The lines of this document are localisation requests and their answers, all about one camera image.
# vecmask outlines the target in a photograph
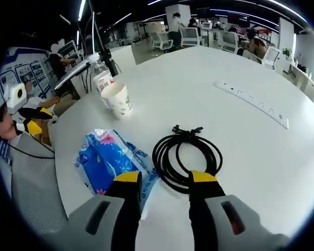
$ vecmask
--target round table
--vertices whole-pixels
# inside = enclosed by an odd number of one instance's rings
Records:
[[[84,96],[59,119],[55,164],[67,215],[92,197],[73,166],[84,135],[94,128],[114,128],[151,154],[158,140],[179,124],[185,130],[203,127],[200,136],[221,150],[217,178],[226,194],[255,210],[272,233],[292,236],[298,231],[314,207],[314,104],[292,83],[241,56],[199,46],[149,60],[115,80],[127,84],[133,107],[128,120],[115,120],[98,93]],[[279,109],[289,129],[216,88],[216,81]],[[195,147],[181,147],[180,156],[188,169],[205,169]],[[151,196],[136,250],[194,250],[188,196],[163,182]]]

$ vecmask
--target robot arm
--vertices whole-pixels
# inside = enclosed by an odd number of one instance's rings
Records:
[[[47,109],[28,102],[24,83],[6,85],[4,99],[7,103],[7,112],[12,115],[17,135],[23,132],[31,135],[39,134],[42,129],[33,119],[48,120],[52,118],[51,112]]]

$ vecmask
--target window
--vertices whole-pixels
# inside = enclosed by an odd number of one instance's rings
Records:
[[[297,34],[294,33],[294,34],[293,34],[293,47],[292,47],[292,53],[293,53],[293,55],[295,55],[295,48],[296,48],[296,46],[297,46]]]

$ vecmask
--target ceiling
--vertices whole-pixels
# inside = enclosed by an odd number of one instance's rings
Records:
[[[274,23],[279,23],[279,17],[281,15],[276,12],[280,12],[285,18],[290,18],[298,24],[295,24],[296,31],[300,31],[302,30],[301,27],[307,26],[307,24],[300,18],[280,6],[271,3],[269,0],[162,0],[148,6],[147,3],[152,1],[153,0],[91,0],[95,13],[99,13],[99,15],[96,15],[95,17],[96,22],[102,29],[106,29],[108,26],[113,25],[116,21],[129,13],[132,13],[132,15],[119,22],[114,27],[117,28],[117,26],[124,25],[130,21],[145,20],[163,14],[165,13],[166,6],[177,4],[178,2],[180,2],[180,4],[189,5],[192,14],[200,14],[200,11],[198,10],[199,8],[227,9],[256,15]],[[298,8],[301,1],[302,0],[280,0],[281,3],[290,6],[298,13],[301,13],[299,10],[300,8]],[[17,12],[17,9],[12,11],[12,15],[15,15],[17,18],[13,21],[11,26],[11,28],[13,27],[14,35],[12,36],[10,45],[48,49],[50,45],[61,38],[76,38],[77,20],[81,0],[46,0],[41,3],[38,3],[38,1],[26,1],[26,4],[24,5],[21,5],[21,2],[24,3],[24,1],[16,2],[18,2],[16,8],[21,9],[21,11]],[[214,16],[214,14],[226,15],[226,13],[223,12],[210,11],[209,13],[212,16]],[[62,15],[69,20],[71,25],[63,21],[59,15]],[[88,0],[86,0],[80,22],[80,27],[82,29],[85,29],[90,16],[91,11]],[[256,21],[270,25],[259,19]]]

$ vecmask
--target floor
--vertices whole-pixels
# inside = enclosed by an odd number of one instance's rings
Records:
[[[207,46],[207,37],[204,38],[206,38],[204,45]],[[150,38],[144,39],[137,43],[133,43],[131,47],[136,61],[136,65],[164,54],[164,52],[159,49],[152,49],[152,41]],[[215,49],[221,49],[221,47],[217,45],[216,41],[213,43],[212,47]]]

